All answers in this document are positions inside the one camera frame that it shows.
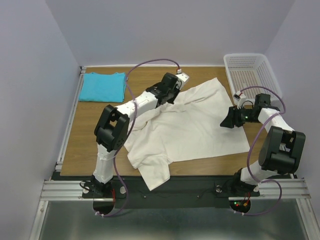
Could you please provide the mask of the white t shirt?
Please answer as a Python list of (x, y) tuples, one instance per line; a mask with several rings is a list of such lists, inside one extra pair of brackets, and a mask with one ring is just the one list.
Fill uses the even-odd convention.
[(170, 179), (173, 162), (246, 153), (243, 127), (221, 127), (232, 102), (217, 78), (180, 92), (136, 118), (124, 147), (133, 168), (152, 191)]

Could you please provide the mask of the white plastic basket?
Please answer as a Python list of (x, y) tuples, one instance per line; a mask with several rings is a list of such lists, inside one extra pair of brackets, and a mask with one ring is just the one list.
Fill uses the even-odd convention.
[(243, 94), (251, 102), (260, 93), (269, 94), (271, 103), (279, 108), (282, 107), (279, 100), (283, 96), (282, 91), (265, 55), (260, 53), (232, 53), (226, 54), (223, 61), (232, 95), (244, 88), (259, 86), (258, 88), (247, 89)]

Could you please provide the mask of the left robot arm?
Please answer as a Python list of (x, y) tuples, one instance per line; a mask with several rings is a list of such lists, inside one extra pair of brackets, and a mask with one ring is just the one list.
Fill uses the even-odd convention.
[(119, 106), (109, 104), (103, 109), (94, 129), (97, 160), (90, 178), (93, 192), (100, 197), (111, 193), (113, 158), (128, 139), (129, 127), (134, 125), (136, 118), (166, 103), (173, 104), (189, 78), (180, 70), (177, 74), (167, 72), (160, 82), (148, 87), (133, 100)]

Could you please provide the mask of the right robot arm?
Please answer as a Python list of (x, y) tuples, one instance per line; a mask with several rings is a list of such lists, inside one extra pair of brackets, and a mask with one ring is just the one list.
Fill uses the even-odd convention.
[(241, 168), (230, 182), (230, 191), (235, 195), (242, 195), (252, 193), (259, 183), (269, 177), (295, 173), (300, 164), (306, 136), (284, 121), (283, 111), (272, 105), (269, 94), (257, 94), (250, 109), (244, 107), (247, 97), (242, 91), (236, 92), (233, 97), (236, 105), (229, 107), (220, 126), (232, 129), (242, 127), (245, 123), (261, 123), (261, 129), (267, 132), (258, 160)]

